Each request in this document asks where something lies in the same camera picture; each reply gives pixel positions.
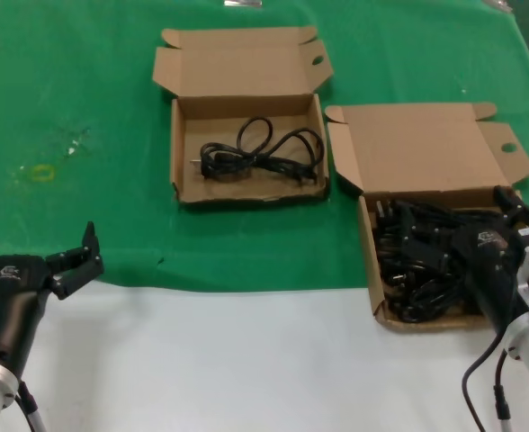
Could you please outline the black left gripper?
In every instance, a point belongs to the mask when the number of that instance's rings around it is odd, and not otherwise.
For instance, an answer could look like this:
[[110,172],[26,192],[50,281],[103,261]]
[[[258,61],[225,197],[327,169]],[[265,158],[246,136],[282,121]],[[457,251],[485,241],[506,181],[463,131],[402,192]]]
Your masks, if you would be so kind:
[[50,290],[65,300],[102,275],[103,259],[94,223],[80,247],[46,256],[0,256],[0,365],[22,374]]

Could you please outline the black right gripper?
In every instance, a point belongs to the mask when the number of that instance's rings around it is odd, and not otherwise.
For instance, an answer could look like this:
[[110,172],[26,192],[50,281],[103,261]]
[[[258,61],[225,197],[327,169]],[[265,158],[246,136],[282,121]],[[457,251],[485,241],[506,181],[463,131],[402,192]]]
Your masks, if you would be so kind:
[[518,229],[529,227],[529,205],[504,186],[494,187],[493,200],[500,214],[492,226],[469,224],[459,229],[461,221],[453,210],[425,202],[398,201],[400,253],[428,270],[445,271],[453,237],[465,290],[495,332],[503,336],[525,313],[517,282],[524,256]]

